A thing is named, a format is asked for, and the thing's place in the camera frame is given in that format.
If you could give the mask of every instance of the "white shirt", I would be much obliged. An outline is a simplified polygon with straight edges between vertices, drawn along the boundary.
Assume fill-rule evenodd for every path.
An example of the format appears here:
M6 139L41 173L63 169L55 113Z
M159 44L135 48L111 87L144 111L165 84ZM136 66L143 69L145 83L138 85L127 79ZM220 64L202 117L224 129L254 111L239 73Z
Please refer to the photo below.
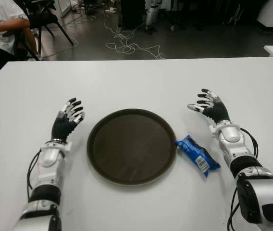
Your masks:
M28 19L23 10L13 0L0 0L0 22L7 22L15 18ZM14 36L2 37L0 32L0 49L13 54Z

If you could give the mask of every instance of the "chair leg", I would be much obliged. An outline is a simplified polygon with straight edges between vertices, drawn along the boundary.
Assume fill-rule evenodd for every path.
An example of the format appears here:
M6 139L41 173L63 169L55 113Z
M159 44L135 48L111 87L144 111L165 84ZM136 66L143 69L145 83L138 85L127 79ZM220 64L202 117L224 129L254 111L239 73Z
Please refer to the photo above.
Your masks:
M50 29L47 27L47 25L44 25L44 27L52 35L52 37L54 37L54 34L52 33L52 31L50 31Z
M58 25L59 29L63 32L63 34L68 39L68 41L71 43L71 45L74 46L74 43L72 42L72 40L70 39L70 37L68 36L66 31L64 31L63 27L59 24L59 22L56 22L56 25Z
M29 52L30 55L31 55L36 61L39 61L39 59L37 58L37 56L34 54L34 52L29 48L29 46L28 46L24 41L22 41L22 45L24 46L24 48L27 50L27 52Z
M38 53L41 54L41 27L38 29Z

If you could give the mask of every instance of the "robotic arm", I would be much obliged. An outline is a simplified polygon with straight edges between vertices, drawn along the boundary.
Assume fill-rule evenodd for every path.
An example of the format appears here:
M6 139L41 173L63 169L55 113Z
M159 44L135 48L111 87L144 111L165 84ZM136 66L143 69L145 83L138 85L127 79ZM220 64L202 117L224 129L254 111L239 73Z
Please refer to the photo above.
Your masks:
M221 99L212 91L202 89L197 101L188 108L214 120L210 126L224 152L224 159L231 170L238 192L243 218L257 224L262 231L273 231L273 173L264 168L246 147L240 126L231 122Z
M58 208L61 202L65 156L71 147L66 139L84 118L80 104L81 101L73 98L59 111L53 124L51 140L36 155L38 175L34 187L30 184L30 174L35 164L30 165L27 180L32 192L14 231L62 230Z

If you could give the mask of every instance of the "gray floor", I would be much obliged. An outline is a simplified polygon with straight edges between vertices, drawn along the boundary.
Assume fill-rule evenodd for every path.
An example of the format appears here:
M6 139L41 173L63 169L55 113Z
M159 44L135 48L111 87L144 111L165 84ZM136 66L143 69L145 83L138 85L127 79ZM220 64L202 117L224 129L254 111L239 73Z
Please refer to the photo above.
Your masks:
M80 14L70 12L60 21L64 25L78 17ZM114 34L104 27L106 22L109 27L115 29L116 20L116 15L105 17L102 13L87 19L85 15L81 16L64 27L68 34L79 42L79 45L46 60L154 59L154 56L146 51L123 54L106 48L105 44L112 42L120 46L120 40L114 38ZM129 43L137 43L142 48L160 45L160 52L167 59L268 56L263 46L273 45L273 32L263 32L254 25L237 25L236 27L208 25L203 31L197 31L190 22L187 22L185 31L177 28L172 33L167 19L160 18L155 26L158 32L147 35L143 28L139 29ZM52 38L47 31L43 31L43 56L71 47L58 28L53 25L50 27L55 38ZM150 51L155 55L158 53L157 49Z

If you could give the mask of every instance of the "brown round tray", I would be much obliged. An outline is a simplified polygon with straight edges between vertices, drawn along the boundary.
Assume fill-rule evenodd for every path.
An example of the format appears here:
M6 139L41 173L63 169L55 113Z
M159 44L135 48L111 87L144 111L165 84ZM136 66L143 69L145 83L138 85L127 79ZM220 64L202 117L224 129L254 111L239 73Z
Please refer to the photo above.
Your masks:
M103 118L91 131L87 153L104 178L123 185L154 181L172 165L175 135L160 116L125 109Z

